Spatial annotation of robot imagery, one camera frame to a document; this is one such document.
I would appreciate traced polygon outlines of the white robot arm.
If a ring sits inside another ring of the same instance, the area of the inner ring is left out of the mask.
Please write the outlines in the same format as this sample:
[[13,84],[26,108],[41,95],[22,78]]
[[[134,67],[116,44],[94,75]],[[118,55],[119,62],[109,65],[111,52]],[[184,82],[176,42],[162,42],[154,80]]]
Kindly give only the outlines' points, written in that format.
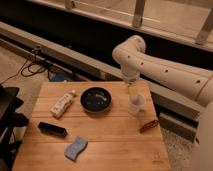
[[186,171],[213,171],[213,71],[153,57],[145,50],[144,39],[133,35],[113,49],[112,57],[127,83],[143,74],[204,107]]

